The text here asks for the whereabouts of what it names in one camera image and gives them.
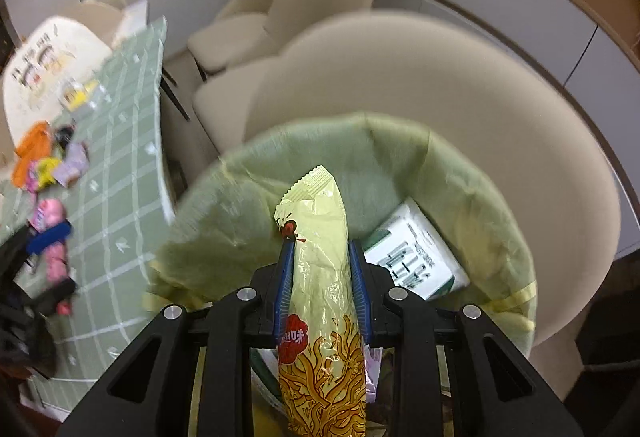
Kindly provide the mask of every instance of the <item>snack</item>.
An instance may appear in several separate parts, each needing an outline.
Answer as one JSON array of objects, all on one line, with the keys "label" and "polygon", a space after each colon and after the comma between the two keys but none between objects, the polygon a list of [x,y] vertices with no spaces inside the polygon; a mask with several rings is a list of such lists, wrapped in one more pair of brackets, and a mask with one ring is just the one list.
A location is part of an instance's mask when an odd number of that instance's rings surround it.
[{"label": "snack", "polygon": [[289,428],[304,437],[365,434],[363,341],[351,292],[344,205],[318,166],[276,206],[283,236],[296,239],[289,317],[278,347]]}]

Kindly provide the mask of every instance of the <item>metal screw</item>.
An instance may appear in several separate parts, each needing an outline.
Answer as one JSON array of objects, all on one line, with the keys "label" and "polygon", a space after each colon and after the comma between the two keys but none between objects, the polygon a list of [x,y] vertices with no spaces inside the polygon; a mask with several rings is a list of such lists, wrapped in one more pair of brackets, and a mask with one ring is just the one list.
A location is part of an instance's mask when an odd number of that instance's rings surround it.
[{"label": "metal screw", "polygon": [[402,302],[402,300],[409,296],[409,293],[407,293],[406,290],[402,287],[394,287],[393,289],[389,289],[389,296],[393,300]]},{"label": "metal screw", "polygon": [[252,289],[251,287],[243,287],[238,291],[236,296],[238,296],[238,300],[248,302],[249,300],[253,300],[256,294],[257,292],[255,292],[255,289]]},{"label": "metal screw", "polygon": [[180,318],[182,315],[182,309],[177,305],[170,305],[162,314],[164,314],[164,317],[168,320],[175,320],[176,318]]},{"label": "metal screw", "polygon": [[482,316],[482,311],[477,305],[465,305],[465,307],[462,309],[462,314],[464,314],[467,318],[476,320]]}]

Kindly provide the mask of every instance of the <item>chair leg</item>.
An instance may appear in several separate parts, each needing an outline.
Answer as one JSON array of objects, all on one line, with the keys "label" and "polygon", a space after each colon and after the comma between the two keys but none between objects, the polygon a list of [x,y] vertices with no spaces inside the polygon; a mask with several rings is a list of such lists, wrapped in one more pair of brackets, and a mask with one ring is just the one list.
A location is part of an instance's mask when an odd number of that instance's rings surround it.
[{"label": "chair leg", "polygon": [[198,66],[198,71],[200,72],[200,78],[202,78],[203,83],[206,83],[207,72],[203,69],[202,65],[200,65],[197,60],[196,60],[196,65]]},{"label": "chair leg", "polygon": [[172,91],[171,87],[169,87],[169,83],[166,82],[166,80],[164,79],[164,76],[162,76],[162,78],[160,79],[160,87],[162,88],[164,93],[167,95],[167,97],[171,100],[171,103],[174,104],[175,108],[180,111],[180,113],[182,114],[182,117],[188,122],[190,122],[191,118],[189,117],[189,114],[187,114],[187,111],[184,110],[184,107],[178,100],[178,97],[174,94],[174,91]]},{"label": "chair leg", "polygon": [[167,78],[174,87],[177,87],[178,84],[175,82],[174,77],[172,75],[169,74],[169,72],[167,71],[167,69],[164,68],[164,65],[162,66],[162,76],[164,76],[165,78]]}]

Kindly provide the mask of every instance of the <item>purple package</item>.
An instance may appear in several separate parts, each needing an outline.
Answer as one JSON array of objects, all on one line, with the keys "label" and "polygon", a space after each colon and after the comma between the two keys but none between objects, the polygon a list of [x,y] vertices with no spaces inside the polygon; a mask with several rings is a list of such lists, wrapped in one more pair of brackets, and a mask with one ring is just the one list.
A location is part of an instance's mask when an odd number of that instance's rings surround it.
[{"label": "purple package", "polygon": [[365,398],[367,403],[374,403],[376,390],[380,378],[380,362],[382,361],[382,349],[372,349],[368,345],[364,347],[365,370]]},{"label": "purple package", "polygon": [[82,143],[66,145],[65,160],[56,166],[51,175],[62,186],[68,188],[89,169],[89,158]]}]

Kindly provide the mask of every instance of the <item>red label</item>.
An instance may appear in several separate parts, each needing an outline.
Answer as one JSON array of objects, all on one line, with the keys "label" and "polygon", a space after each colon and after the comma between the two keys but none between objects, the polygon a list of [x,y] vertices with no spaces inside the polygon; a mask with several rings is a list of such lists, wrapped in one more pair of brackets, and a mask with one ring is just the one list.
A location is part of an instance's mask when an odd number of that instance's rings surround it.
[{"label": "red label", "polygon": [[298,354],[306,349],[309,344],[309,336],[306,335],[309,327],[298,318],[297,314],[290,314],[287,318],[287,329],[278,345],[278,360],[284,365],[292,364]]}]

